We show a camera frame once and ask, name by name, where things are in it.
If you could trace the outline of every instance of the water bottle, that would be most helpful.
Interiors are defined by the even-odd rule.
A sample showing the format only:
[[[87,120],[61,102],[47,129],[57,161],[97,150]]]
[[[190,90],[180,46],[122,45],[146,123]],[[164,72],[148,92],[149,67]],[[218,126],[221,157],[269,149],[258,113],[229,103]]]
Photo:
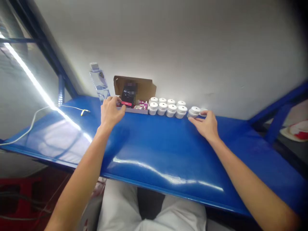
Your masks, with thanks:
[[[99,68],[98,63],[90,63],[90,67],[90,76],[92,82],[95,86],[99,100],[101,104],[103,104],[104,99],[107,99],[108,96],[110,96],[106,79],[103,75],[102,70]]]

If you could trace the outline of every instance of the bottle cap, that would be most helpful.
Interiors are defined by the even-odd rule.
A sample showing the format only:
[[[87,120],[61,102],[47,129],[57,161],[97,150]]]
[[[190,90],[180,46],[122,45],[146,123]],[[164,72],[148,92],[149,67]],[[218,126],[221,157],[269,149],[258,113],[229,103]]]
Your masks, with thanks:
[[[157,109],[158,109],[158,104],[155,103],[155,102],[151,102],[151,103],[150,103],[150,106],[149,106],[149,109],[152,110],[152,111],[157,111]]]
[[[189,113],[192,114],[192,115],[198,115],[200,113],[200,108],[193,106],[189,110]]]
[[[167,104],[165,104],[165,103],[160,103],[159,105],[158,105],[158,109],[159,110],[161,110],[161,111],[166,111],[167,110]]]
[[[186,103],[185,103],[184,101],[181,101],[181,100],[178,101],[177,104],[176,104],[177,107],[179,107],[179,106],[185,106],[185,105],[186,105]]]
[[[92,62],[92,63],[90,63],[90,67],[91,67],[92,70],[94,70],[94,69],[99,69],[99,66],[98,66],[98,63],[97,63],[97,62]]]
[[[151,103],[151,102],[158,103],[158,98],[156,98],[156,97],[150,98],[150,103]]]
[[[160,103],[167,103],[167,100],[165,98],[159,98],[158,104]]]
[[[174,114],[176,112],[177,106],[174,104],[168,105],[167,112]]]
[[[186,114],[186,112],[187,112],[187,107],[185,107],[185,106],[178,106],[178,107],[177,107],[177,112],[178,112],[179,114]]]
[[[173,99],[168,99],[167,104],[168,105],[170,105],[170,104],[174,104],[175,105],[175,101]]]

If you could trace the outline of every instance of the charging cable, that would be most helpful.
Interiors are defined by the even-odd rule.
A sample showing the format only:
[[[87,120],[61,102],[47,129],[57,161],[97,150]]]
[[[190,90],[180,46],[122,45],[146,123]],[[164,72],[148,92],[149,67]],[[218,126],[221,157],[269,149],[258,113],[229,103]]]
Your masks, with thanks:
[[[53,106],[71,107],[71,106],[66,106],[66,105],[62,105],[62,104],[55,104],[55,105],[53,105]],[[27,134],[32,130],[32,128],[33,128],[33,125],[34,125],[34,122],[35,122],[35,118],[36,118],[37,113],[40,112],[40,111],[42,111],[42,110],[44,110],[44,109],[50,108],[50,107],[51,107],[51,106],[47,106],[47,107],[43,107],[43,108],[37,110],[37,111],[34,113],[34,116],[33,116],[33,119],[32,119],[32,123],[31,123],[31,126],[30,126],[30,128],[29,128],[28,131],[26,131],[23,135],[21,135],[21,136],[20,136],[19,138],[17,138],[16,140],[14,140],[14,141],[12,141],[12,142],[9,142],[9,143],[2,143],[2,144],[0,144],[0,146],[9,145],[9,144],[15,143],[15,142],[17,142],[18,140],[20,140],[21,138],[23,138],[25,135],[27,135]],[[82,111],[82,112],[81,112],[81,116],[83,115],[83,113],[84,113],[85,111],[86,111],[86,112],[90,112],[89,110],[80,109],[80,108],[78,108],[78,107],[71,107],[71,108],[75,108],[75,109],[81,110],[81,111]]]

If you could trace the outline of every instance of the white jar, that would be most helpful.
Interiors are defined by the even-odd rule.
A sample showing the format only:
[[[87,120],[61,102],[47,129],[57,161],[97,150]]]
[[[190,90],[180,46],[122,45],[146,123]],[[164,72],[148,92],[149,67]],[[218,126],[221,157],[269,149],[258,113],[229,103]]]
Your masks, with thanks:
[[[167,110],[167,104],[166,103],[160,103],[158,105],[158,111],[157,114],[163,116]]]
[[[173,117],[173,115],[176,113],[176,109],[177,109],[177,106],[175,106],[174,104],[168,105],[166,115],[170,118]]]
[[[168,99],[167,105],[171,105],[171,104],[175,105],[175,100],[173,100],[173,99]]]
[[[155,102],[151,102],[149,106],[149,114],[154,116],[158,110],[158,104]]]
[[[178,101],[177,103],[176,103],[176,106],[177,107],[179,107],[179,106],[186,106],[186,103],[184,102],[184,101]]]
[[[182,119],[184,115],[186,115],[187,107],[185,106],[178,106],[176,110],[175,117],[178,119]]]
[[[187,114],[187,117],[193,117],[193,118],[196,118],[197,115],[199,115],[200,113],[200,108],[196,107],[196,106],[193,106],[191,107],[191,109],[189,109],[188,111],[188,114]]]
[[[156,98],[156,97],[152,97],[152,98],[150,98],[150,102],[149,102],[149,103],[152,103],[152,102],[154,102],[154,103],[157,103],[157,104],[158,104],[158,98]]]
[[[167,103],[167,100],[165,99],[165,98],[159,98],[158,99],[158,105],[160,104],[160,103]]]

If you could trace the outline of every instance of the red stool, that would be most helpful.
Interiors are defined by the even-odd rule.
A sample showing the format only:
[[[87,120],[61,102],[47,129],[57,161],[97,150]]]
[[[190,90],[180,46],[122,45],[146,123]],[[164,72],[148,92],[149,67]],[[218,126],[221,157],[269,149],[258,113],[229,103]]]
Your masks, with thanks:
[[[36,178],[19,178],[19,179],[0,179],[0,185],[19,185],[20,186],[20,195],[32,198],[32,185],[35,182],[41,181],[41,177]],[[20,218],[20,219],[30,219],[30,220],[8,220],[0,218],[0,230],[30,230],[39,214],[45,215],[46,213],[32,212],[31,211],[31,202],[25,199],[18,200],[17,210],[13,214],[5,214],[3,216],[10,218]]]

